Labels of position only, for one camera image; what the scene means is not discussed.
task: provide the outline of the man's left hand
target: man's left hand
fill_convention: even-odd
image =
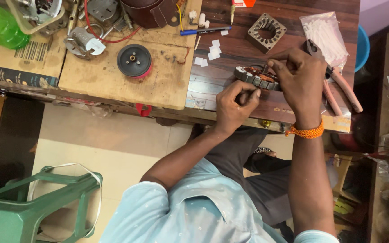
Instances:
[[[259,105],[261,90],[251,83],[237,80],[217,94],[217,124],[214,130],[230,136]]]

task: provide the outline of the floor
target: floor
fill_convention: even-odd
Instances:
[[[91,112],[46,104],[38,141],[33,174],[44,166],[80,163],[103,176],[102,206],[95,232],[78,243],[98,242],[107,222],[118,206],[122,193],[138,183],[141,176],[159,159],[184,145],[192,126],[175,124],[163,127],[153,119],[113,113],[99,118]],[[294,137],[267,135],[261,146],[290,159]],[[55,173],[78,176],[86,171],[79,166],[54,169]],[[61,185],[37,184],[33,197],[61,188]],[[95,221],[100,200],[97,190],[90,199],[89,225]],[[64,240],[73,230],[76,202],[43,220],[42,240]]]

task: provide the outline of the padlock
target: padlock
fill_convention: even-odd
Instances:
[[[101,25],[91,23],[91,26],[97,26],[100,29],[100,38],[104,35],[104,30]],[[85,26],[85,28],[74,28],[64,40],[65,46],[69,52],[75,54],[79,58],[84,59],[86,54],[99,55],[106,48],[106,46],[97,40],[93,34],[88,33],[86,30],[87,28],[88,26]]]

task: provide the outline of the yellow wire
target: yellow wire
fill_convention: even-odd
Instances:
[[[178,4],[176,4],[176,6],[178,7],[178,11],[179,11],[179,24],[181,25],[181,30],[184,31],[184,29],[182,28],[182,21],[181,21],[181,9],[179,9]]]

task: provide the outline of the sandpaper roll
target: sandpaper roll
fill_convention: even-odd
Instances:
[[[140,26],[163,28],[177,10],[178,0],[121,0],[125,11]]]

